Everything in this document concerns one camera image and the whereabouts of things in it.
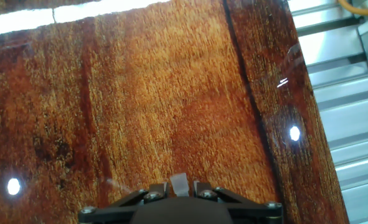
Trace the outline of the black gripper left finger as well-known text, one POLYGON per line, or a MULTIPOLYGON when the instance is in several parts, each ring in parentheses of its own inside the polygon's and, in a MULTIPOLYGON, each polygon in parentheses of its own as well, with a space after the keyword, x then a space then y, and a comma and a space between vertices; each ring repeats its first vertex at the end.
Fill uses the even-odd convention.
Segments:
POLYGON ((84 224, 129 223, 134 213, 151 202, 169 197, 169 184, 151 184, 148 189, 140 189, 122 197, 105 208, 87 206, 78 213, 78 222, 84 224))

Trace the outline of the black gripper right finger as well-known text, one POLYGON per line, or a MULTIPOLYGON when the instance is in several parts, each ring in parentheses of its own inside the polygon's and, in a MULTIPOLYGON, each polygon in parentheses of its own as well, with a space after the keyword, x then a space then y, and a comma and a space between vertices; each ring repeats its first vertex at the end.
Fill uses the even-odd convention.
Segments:
POLYGON ((222 205, 234 223, 283 224, 281 203, 256 203, 226 188, 213 187, 208 182, 193 182, 193 193, 196 198, 222 205))

